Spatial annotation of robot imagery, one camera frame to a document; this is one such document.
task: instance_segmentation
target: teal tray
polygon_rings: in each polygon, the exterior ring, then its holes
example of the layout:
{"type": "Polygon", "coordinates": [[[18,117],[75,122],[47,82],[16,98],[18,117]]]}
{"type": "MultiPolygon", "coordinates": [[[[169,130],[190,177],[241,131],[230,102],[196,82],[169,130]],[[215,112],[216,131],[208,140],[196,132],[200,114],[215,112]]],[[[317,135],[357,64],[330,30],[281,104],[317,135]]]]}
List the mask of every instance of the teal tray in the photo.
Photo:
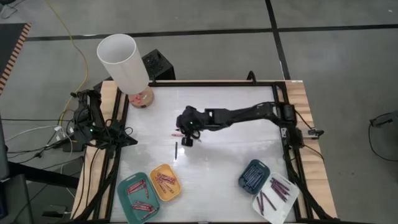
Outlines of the teal tray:
{"type": "Polygon", "coordinates": [[[122,204],[124,214],[126,215],[126,218],[127,218],[127,221],[129,222],[129,224],[145,223],[149,219],[154,217],[160,210],[159,201],[157,200],[157,196],[156,196],[156,193],[152,186],[152,183],[148,179],[148,176],[143,172],[138,172],[138,173],[133,174],[130,177],[124,179],[118,185],[118,195],[119,195],[120,202],[122,204]],[[145,189],[138,190],[137,192],[134,192],[132,194],[127,194],[128,188],[130,186],[134,185],[135,183],[138,183],[140,180],[146,181],[149,198],[147,198],[145,189]],[[150,214],[145,219],[141,220],[141,218],[144,217],[145,215],[147,215],[149,212],[133,209],[132,205],[137,205],[136,200],[140,201],[140,202],[151,204],[154,207],[153,209],[156,211],[154,213],[150,214]]]}

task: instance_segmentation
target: gray floor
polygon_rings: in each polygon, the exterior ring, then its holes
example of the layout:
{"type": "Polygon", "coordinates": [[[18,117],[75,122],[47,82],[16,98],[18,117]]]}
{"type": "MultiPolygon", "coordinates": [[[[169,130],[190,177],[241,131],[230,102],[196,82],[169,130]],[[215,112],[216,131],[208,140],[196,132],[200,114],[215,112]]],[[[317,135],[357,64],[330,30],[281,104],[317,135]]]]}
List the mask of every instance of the gray floor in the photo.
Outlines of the gray floor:
{"type": "MultiPolygon", "coordinates": [[[[249,0],[50,0],[73,34],[267,28],[264,1],[249,0]]],[[[272,1],[278,27],[353,26],[398,23],[395,1],[272,1]]],[[[32,22],[30,36],[66,35],[41,0],[27,0],[0,22],[32,22]]],[[[376,157],[368,144],[369,119],[397,108],[398,30],[281,33],[292,79],[304,80],[338,216],[343,220],[395,223],[398,164],[376,157]]],[[[137,38],[141,54],[159,49],[177,79],[283,79],[275,42],[267,34],[220,34],[137,38]]],[[[100,40],[78,40],[90,66],[85,88],[108,74],[96,58],[100,40]]],[[[27,42],[0,96],[5,118],[58,118],[84,77],[80,56],[67,40],[27,42]]],[[[6,124],[6,137],[55,123],[6,124]]],[[[398,159],[391,128],[372,132],[374,147],[398,159]]],[[[11,150],[41,147],[51,130],[8,143],[11,150]]],[[[47,152],[27,165],[45,167],[67,154],[47,152]]],[[[15,161],[29,158],[18,157],[15,161]]]]}

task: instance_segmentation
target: wooden board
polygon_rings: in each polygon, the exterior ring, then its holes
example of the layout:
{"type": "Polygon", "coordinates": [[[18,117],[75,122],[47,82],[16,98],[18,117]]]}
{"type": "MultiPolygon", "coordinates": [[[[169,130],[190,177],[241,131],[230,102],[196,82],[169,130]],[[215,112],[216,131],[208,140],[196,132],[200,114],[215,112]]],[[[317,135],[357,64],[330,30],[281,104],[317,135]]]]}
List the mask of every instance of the wooden board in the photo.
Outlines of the wooden board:
{"type": "MultiPolygon", "coordinates": [[[[250,80],[162,80],[162,81],[157,81],[159,83],[186,83],[186,82],[248,82],[250,83],[250,80]]],[[[280,82],[280,80],[259,80],[257,82],[280,82]]],[[[303,116],[303,118],[306,120],[306,122],[313,126],[313,119],[311,116],[311,111],[310,107],[308,104],[307,100],[307,95],[305,93],[305,88],[304,84],[302,81],[285,81],[286,82],[286,87],[287,87],[287,94],[289,97],[289,102],[291,104],[294,104],[296,106],[296,110],[303,116]]],[[[105,81],[103,82],[103,86],[101,89],[101,94],[102,94],[102,105],[101,105],[101,110],[104,114],[104,119],[108,119],[112,116],[112,111],[113,111],[113,105],[114,105],[114,99],[116,97],[116,90],[117,86],[115,82],[113,81],[105,81]]],[[[123,105],[124,101],[124,96],[121,99],[121,105],[123,105]]],[[[119,110],[119,115],[118,117],[121,116],[122,109],[119,110]]],[[[297,126],[300,129],[306,129],[306,125],[298,118],[298,124],[297,126]]],[[[316,140],[310,140],[310,139],[305,139],[304,140],[305,144],[318,150],[320,152],[320,147],[318,144],[318,141],[316,140]]],[[[74,212],[77,207],[77,203],[80,199],[80,197],[83,195],[83,199],[81,201],[81,205],[78,208],[78,211],[75,216],[79,215],[83,209],[86,207],[86,197],[87,197],[87,188],[88,188],[88,174],[90,171],[90,163],[93,158],[93,154],[95,153],[96,149],[95,148],[88,148],[86,152],[86,163],[85,163],[85,172],[86,175],[85,177],[85,190],[82,191],[82,185],[83,185],[83,179],[82,179],[82,173],[81,173],[81,181],[79,182],[78,190],[76,192],[76,198],[75,198],[75,203],[73,204],[73,210],[74,212]]],[[[330,192],[330,187],[329,187],[329,182],[328,178],[326,175],[326,170],[325,166],[323,164],[322,159],[316,155],[314,152],[307,148],[303,148],[300,151],[302,161],[303,161],[303,168],[305,172],[305,177],[307,180],[307,185],[308,189],[311,192],[311,194],[315,197],[317,202],[323,207],[323,209],[327,212],[327,214],[336,217],[336,209],[335,205],[333,202],[333,198],[331,196],[330,192]]],[[[104,160],[104,154],[103,151],[97,153],[97,156],[95,158],[95,161],[93,163],[93,173],[91,177],[91,185],[90,185],[90,195],[89,195],[89,201],[90,198],[93,197],[98,190],[98,183],[100,181],[100,175],[101,175],[101,170],[103,166],[103,160],[104,160]]],[[[108,195],[109,195],[109,190],[105,192],[103,195],[103,201],[101,203],[101,209],[99,213],[100,218],[105,217],[105,211],[106,211],[106,204],[108,202],[108,195]]],[[[305,214],[305,206],[303,203],[303,198],[302,195],[299,196],[299,205],[300,205],[300,211],[302,213],[302,217],[306,217],[305,214]]]]}
{"type": "MultiPolygon", "coordinates": [[[[289,103],[295,105],[295,109],[303,116],[304,120],[310,126],[313,126],[313,119],[307,100],[307,94],[305,93],[304,83],[302,81],[286,81],[286,89],[289,103]]],[[[305,123],[299,117],[297,119],[297,126],[300,129],[308,130],[305,123]]],[[[318,152],[321,152],[318,140],[304,139],[304,143],[318,152]]],[[[308,190],[327,214],[332,217],[337,217],[335,203],[331,195],[329,181],[322,158],[307,147],[300,150],[300,155],[308,190]]],[[[302,217],[307,217],[301,193],[298,202],[302,217]]]]}
{"type": "MultiPolygon", "coordinates": [[[[116,98],[116,92],[117,92],[118,87],[116,86],[116,83],[113,81],[106,81],[103,82],[102,89],[101,89],[101,112],[103,114],[104,120],[111,119],[112,118],[112,112],[113,112],[113,107],[114,107],[114,101],[116,98]]],[[[123,113],[123,104],[124,104],[124,98],[125,94],[121,95],[121,103],[120,103],[120,108],[118,111],[118,119],[121,119],[122,113],[123,113]]],[[[94,154],[96,152],[97,148],[95,147],[87,147],[86,149],[86,155],[85,155],[85,179],[83,183],[83,171],[80,173],[80,181],[79,185],[76,191],[75,195],[75,201],[73,203],[73,208],[72,208],[72,214],[75,213],[75,210],[77,209],[77,212],[74,217],[77,217],[80,215],[80,213],[86,208],[87,201],[88,203],[91,201],[91,199],[94,197],[94,195],[98,191],[98,186],[100,183],[100,178],[101,178],[101,172],[102,172],[102,167],[103,167],[103,162],[104,162],[104,157],[105,157],[105,150],[99,150],[94,157],[94,154]],[[90,182],[90,188],[88,188],[88,182],[90,180],[91,172],[91,182],[90,182]]],[[[108,173],[111,170],[113,165],[113,160],[110,161],[109,163],[109,169],[108,173]]],[[[100,218],[105,217],[105,212],[106,212],[106,204],[108,202],[108,195],[109,195],[109,188],[106,190],[106,192],[103,195],[103,201],[101,203],[101,209],[99,213],[100,218]]]]}

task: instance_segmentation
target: black floor line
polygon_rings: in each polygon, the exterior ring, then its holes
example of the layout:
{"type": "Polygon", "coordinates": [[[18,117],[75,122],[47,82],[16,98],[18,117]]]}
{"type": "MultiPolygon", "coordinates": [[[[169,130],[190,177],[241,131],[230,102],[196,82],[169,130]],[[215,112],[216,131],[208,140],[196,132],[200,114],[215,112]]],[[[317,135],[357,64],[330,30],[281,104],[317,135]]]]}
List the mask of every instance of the black floor line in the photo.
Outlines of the black floor line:
{"type": "Polygon", "coordinates": [[[369,30],[369,29],[398,29],[398,24],[328,26],[328,27],[287,27],[287,28],[278,28],[278,31],[279,32],[313,32],[313,31],[369,30]]]}
{"type": "MultiPolygon", "coordinates": [[[[358,26],[329,26],[329,27],[285,27],[285,28],[248,28],[248,29],[218,29],[218,30],[187,30],[165,32],[128,33],[131,37],[167,37],[180,35],[213,35],[213,34],[261,34],[274,32],[314,32],[337,30],[369,30],[369,29],[398,29],[398,24],[358,25],[358,26]]],[[[74,40],[103,39],[112,34],[73,35],[74,40]]],[[[28,37],[26,41],[69,40],[69,36],[28,37]]]]}
{"type": "Polygon", "coordinates": [[[276,24],[275,14],[274,14],[274,10],[272,9],[271,0],[265,0],[265,1],[267,4],[269,20],[271,22],[272,34],[274,35],[274,39],[275,39],[276,50],[278,51],[280,66],[282,67],[282,72],[283,72],[284,78],[286,80],[290,80],[290,73],[289,73],[289,69],[287,68],[287,62],[286,62],[286,58],[285,58],[284,48],[282,46],[282,41],[280,40],[278,26],[276,24]]]}
{"type": "MultiPolygon", "coordinates": [[[[213,35],[213,34],[257,34],[272,32],[271,28],[258,29],[219,29],[219,30],[188,30],[188,31],[167,31],[167,32],[142,32],[127,34],[131,37],[167,37],[180,35],[213,35]]],[[[92,40],[103,39],[112,34],[95,34],[95,35],[73,35],[73,40],[92,40]]],[[[52,36],[52,37],[28,37],[26,41],[43,41],[43,40],[69,40],[69,36],[52,36]]]]}

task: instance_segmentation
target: white lampshade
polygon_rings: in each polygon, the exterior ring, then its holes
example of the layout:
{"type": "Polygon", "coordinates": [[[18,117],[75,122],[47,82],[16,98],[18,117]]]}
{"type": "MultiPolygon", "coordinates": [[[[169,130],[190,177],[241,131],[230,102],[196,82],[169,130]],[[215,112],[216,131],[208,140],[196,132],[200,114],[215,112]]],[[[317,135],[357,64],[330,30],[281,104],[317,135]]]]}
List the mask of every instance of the white lampshade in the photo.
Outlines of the white lampshade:
{"type": "Polygon", "coordinates": [[[103,39],[97,56],[123,93],[138,94],[148,86],[148,73],[132,37],[114,34],[103,39]]]}

